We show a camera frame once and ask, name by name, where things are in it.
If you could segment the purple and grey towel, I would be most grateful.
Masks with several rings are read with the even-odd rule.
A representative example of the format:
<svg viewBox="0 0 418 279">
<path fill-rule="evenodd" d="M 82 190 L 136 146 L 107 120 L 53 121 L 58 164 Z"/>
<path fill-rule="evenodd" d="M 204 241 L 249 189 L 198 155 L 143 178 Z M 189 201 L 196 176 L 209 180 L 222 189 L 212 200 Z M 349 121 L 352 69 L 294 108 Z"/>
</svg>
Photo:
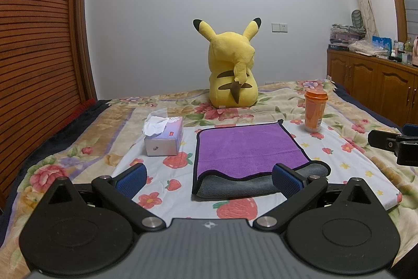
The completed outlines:
<svg viewBox="0 0 418 279">
<path fill-rule="evenodd" d="M 271 173 L 277 164 L 296 168 L 313 161 L 279 120 L 215 127 L 196 135 L 193 195 L 229 200 L 280 193 Z"/>
</svg>

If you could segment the white strawberry print cloth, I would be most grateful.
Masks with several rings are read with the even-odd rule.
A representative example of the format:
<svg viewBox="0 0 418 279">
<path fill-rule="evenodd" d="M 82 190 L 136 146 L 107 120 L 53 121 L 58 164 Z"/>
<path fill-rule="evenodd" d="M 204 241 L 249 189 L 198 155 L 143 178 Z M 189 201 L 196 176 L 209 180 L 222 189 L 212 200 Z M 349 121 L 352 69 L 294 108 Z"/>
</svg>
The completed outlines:
<svg viewBox="0 0 418 279">
<path fill-rule="evenodd" d="M 147 170 L 131 198 L 166 222 L 173 218 L 253 220 L 284 201 L 271 181 L 275 164 L 289 168 L 327 165 L 328 181 L 363 178 L 385 209 L 402 200 L 400 191 L 335 129 L 307 132 L 296 121 L 220 125 L 183 130 L 173 156 L 148 156 L 139 138 L 117 165 L 122 173 L 137 164 Z"/>
</svg>

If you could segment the floral bed quilt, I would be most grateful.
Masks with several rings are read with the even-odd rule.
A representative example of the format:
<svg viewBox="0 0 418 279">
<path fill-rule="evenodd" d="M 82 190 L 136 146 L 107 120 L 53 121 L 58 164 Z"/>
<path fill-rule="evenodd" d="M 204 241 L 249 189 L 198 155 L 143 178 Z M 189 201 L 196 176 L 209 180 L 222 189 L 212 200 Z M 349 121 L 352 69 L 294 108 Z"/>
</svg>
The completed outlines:
<svg viewBox="0 0 418 279">
<path fill-rule="evenodd" d="M 244 109 L 216 110 L 205 90 L 97 103 L 48 139 L 19 171 L 1 216 L 1 277 L 28 275 L 19 249 L 19 234 L 50 184 L 60 176 L 88 183 L 100 175 L 116 174 L 117 165 L 141 138 L 144 120 L 153 110 L 167 108 L 169 115 L 183 117 L 183 129 L 277 120 L 300 122 L 305 128 L 305 91 L 309 88 L 321 89 L 328 95 L 321 127 L 335 129 L 360 147 L 400 191 L 401 202 L 388 211 L 401 237 L 396 259 L 404 261 L 417 245 L 417 169 L 398 165 L 392 153 L 373 149 L 367 141 L 371 130 L 394 132 L 395 124 L 355 102 L 342 86 L 327 80 L 307 80 L 262 86 L 256 105 Z"/>
</svg>

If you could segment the wooden sideboard cabinet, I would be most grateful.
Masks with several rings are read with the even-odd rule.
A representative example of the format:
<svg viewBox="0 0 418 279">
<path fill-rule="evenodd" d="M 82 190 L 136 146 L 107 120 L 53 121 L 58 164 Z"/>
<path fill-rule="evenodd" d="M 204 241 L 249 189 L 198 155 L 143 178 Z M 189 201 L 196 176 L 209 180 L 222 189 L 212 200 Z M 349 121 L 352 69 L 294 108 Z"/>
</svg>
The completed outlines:
<svg viewBox="0 0 418 279">
<path fill-rule="evenodd" d="M 417 123 L 417 67 L 327 50 L 327 76 L 355 100 L 398 126 Z"/>
</svg>

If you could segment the purple tissue box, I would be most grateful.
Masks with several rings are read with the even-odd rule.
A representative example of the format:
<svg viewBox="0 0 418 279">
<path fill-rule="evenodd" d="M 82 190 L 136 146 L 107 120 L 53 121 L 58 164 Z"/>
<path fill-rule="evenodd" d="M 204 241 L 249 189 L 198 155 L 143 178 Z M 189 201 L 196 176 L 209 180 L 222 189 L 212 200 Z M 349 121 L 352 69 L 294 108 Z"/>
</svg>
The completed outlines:
<svg viewBox="0 0 418 279">
<path fill-rule="evenodd" d="M 169 117 L 168 109 L 151 112 L 142 128 L 147 156 L 175 156 L 183 138 L 183 117 Z"/>
</svg>

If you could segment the orange lidded cup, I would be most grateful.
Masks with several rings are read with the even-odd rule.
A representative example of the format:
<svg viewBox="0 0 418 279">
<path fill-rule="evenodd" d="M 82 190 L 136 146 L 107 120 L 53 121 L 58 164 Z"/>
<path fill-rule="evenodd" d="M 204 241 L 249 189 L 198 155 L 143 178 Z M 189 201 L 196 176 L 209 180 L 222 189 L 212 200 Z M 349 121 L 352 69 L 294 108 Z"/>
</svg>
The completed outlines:
<svg viewBox="0 0 418 279">
<path fill-rule="evenodd" d="M 327 92 L 321 89 L 305 91 L 305 129 L 318 132 L 322 124 L 324 109 L 328 101 Z"/>
</svg>

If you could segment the small bottles on cabinet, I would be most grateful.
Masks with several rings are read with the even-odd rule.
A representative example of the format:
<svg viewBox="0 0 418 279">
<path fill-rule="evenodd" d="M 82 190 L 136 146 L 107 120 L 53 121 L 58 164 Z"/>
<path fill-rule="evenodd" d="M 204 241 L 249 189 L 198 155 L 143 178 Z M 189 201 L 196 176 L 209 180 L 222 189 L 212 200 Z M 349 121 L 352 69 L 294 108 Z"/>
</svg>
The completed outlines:
<svg viewBox="0 0 418 279">
<path fill-rule="evenodd" d="M 393 42 L 389 59 L 402 64 L 417 66 L 417 37 L 408 38 L 406 42 Z"/>
</svg>

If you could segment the blue printed box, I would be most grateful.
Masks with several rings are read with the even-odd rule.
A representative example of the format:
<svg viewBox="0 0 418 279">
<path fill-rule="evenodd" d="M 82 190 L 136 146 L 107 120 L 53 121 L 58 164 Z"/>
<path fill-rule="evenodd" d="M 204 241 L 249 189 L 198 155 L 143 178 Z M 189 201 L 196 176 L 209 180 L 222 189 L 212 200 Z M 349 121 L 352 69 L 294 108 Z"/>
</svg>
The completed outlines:
<svg viewBox="0 0 418 279">
<path fill-rule="evenodd" d="M 389 37 L 379 37 L 374 35 L 372 37 L 372 45 L 377 49 L 384 49 L 387 52 L 392 51 L 392 39 Z"/>
</svg>

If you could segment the yellow Pikachu plush toy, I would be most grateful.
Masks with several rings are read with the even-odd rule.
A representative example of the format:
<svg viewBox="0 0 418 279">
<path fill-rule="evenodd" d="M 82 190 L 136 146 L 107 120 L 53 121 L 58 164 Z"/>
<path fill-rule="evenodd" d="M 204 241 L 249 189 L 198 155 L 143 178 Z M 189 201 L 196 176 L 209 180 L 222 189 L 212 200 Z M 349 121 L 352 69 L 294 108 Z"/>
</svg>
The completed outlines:
<svg viewBox="0 0 418 279">
<path fill-rule="evenodd" d="M 217 34 L 205 21 L 193 21 L 194 28 L 209 42 L 209 99 L 215 108 L 250 107 L 257 102 L 258 86 L 252 74 L 255 48 L 251 39 L 261 24 L 262 20 L 255 18 L 242 34 Z"/>
</svg>

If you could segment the stack of folded clothes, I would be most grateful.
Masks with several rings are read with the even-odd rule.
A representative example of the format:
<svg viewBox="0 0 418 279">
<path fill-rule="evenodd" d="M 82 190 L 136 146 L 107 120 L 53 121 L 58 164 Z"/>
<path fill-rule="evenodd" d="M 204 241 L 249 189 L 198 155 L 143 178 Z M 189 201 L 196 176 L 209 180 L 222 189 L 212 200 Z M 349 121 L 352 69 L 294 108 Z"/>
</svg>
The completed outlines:
<svg viewBox="0 0 418 279">
<path fill-rule="evenodd" d="M 329 49 L 349 51 L 349 45 L 365 37 L 365 28 L 332 24 L 329 34 Z"/>
</svg>

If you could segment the green hand fan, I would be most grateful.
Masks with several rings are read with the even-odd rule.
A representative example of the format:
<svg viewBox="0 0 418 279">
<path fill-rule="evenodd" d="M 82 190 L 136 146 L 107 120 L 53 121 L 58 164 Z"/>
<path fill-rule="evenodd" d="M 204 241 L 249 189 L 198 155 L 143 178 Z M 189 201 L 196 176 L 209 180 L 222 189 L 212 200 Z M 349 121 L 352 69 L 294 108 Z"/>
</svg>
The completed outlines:
<svg viewBox="0 0 418 279">
<path fill-rule="evenodd" d="M 362 14 L 361 14 L 360 10 L 356 9 L 356 10 L 352 11 L 351 22 L 352 22 L 353 27 L 355 27 L 357 29 L 363 29 L 364 28 L 363 18 L 362 18 Z"/>
</svg>

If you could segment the wooden slatted wardrobe door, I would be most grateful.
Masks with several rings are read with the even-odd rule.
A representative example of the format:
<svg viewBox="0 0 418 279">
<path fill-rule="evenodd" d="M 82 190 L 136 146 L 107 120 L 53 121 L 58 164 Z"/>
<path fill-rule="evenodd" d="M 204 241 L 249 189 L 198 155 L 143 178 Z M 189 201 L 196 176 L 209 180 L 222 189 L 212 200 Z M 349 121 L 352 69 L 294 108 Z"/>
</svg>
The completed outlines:
<svg viewBox="0 0 418 279">
<path fill-rule="evenodd" d="M 1 199 L 23 162 L 96 97 L 84 0 L 1 0 Z"/>
</svg>

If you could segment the white wall switch plate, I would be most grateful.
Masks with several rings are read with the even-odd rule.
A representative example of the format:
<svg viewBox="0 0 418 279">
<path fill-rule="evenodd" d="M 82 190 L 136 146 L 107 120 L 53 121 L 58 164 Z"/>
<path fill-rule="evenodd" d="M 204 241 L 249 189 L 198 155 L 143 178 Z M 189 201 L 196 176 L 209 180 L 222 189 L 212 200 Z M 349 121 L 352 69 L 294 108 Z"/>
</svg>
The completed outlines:
<svg viewBox="0 0 418 279">
<path fill-rule="evenodd" d="M 272 23 L 271 24 L 271 31 L 272 32 L 288 32 L 288 25 L 286 23 Z"/>
</svg>

